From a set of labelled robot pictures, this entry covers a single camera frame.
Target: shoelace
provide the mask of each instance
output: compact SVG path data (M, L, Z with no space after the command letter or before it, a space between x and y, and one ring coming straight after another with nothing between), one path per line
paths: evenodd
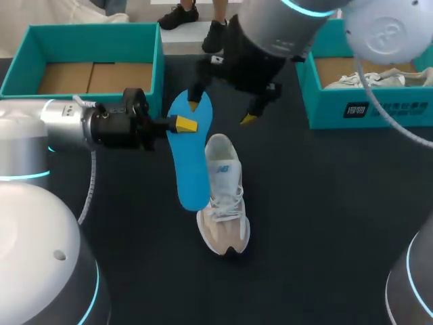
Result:
M241 219L243 217L242 211L237 210L238 204L244 195L244 188L239 185L237 187L238 193L236 195L221 194L210 198L210 203L213 206L210 210L210 216L215 222L229 221L234 219Z
M380 80L380 75L377 73L366 73L365 78L367 79L367 82L369 85L377 85L378 81ZM356 85L358 87L362 87L361 80L359 78L359 74L355 72L351 76L343 76L340 79L341 83L345 83L347 85Z

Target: blue led ring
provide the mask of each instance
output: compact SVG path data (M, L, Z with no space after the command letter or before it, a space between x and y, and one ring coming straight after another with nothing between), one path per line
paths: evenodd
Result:
M285 5L287 5L288 7L290 7L290 9L293 9L293 10L299 12L300 14L310 16L310 17L324 18L324 17L332 16L336 12L335 10L331 10L330 12L312 12L311 10L304 9L304 8L300 7L299 5L296 5L295 3L291 2L290 0L281 0L281 2L284 3Z
M406 255L407 277L409 278L409 283L411 284L412 291L415 294L415 297L417 297L419 303L424 308L424 310L426 311L426 313L428 313L428 315L431 318L433 318L433 312L428 308L428 306L426 305L426 303L424 303L424 300L422 300L421 295L419 295L418 290L415 287L415 283L413 283L412 274L411 274L411 268L410 268L410 265L409 265L412 244L415 241L415 238L417 238L417 236L418 236L418 234L416 234L415 237L413 237L413 239L411 241L411 244L409 245L409 248L407 249L407 255Z
M95 287L95 293L93 293L93 298L92 298L92 301L90 302L89 308L87 308L86 313L84 314L83 318L81 318L81 321L78 323L78 325L83 325L84 324L84 322L89 317L89 314L90 314L90 312L93 309L93 305L96 302L96 296L97 296L97 292L99 290L99 268L97 266L97 263L95 263L95 264L96 264L96 287Z
M32 174L32 175L0 176L0 181L25 181L27 179L40 178L48 175L49 175L49 171L44 171L43 173Z

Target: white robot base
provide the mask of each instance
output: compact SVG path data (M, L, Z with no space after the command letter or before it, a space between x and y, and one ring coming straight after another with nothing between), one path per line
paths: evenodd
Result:
M43 188L0 182L0 324L106 325L106 282L69 208Z

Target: sneaker logo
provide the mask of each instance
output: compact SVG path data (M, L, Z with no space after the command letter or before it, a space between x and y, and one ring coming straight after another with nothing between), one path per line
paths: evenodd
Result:
M217 173L226 173L229 171L230 166L220 166L218 167Z

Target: teal box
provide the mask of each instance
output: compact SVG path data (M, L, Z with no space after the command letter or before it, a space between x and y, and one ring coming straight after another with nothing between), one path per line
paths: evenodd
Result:
M317 33L307 61L296 65L310 128L389 126L367 99L362 88L322 89L314 59L341 57L352 58L353 52L346 42L343 20L332 19ZM415 59L413 64L418 72L433 66L433 46ZM382 106L402 126L433 126L433 87L379 88L373 92Z
M48 63L152 63L146 93L150 114L161 113L164 54L157 23L29 26L0 89L1 99L71 100L74 94L38 95ZM122 93L79 93L86 101L120 102Z

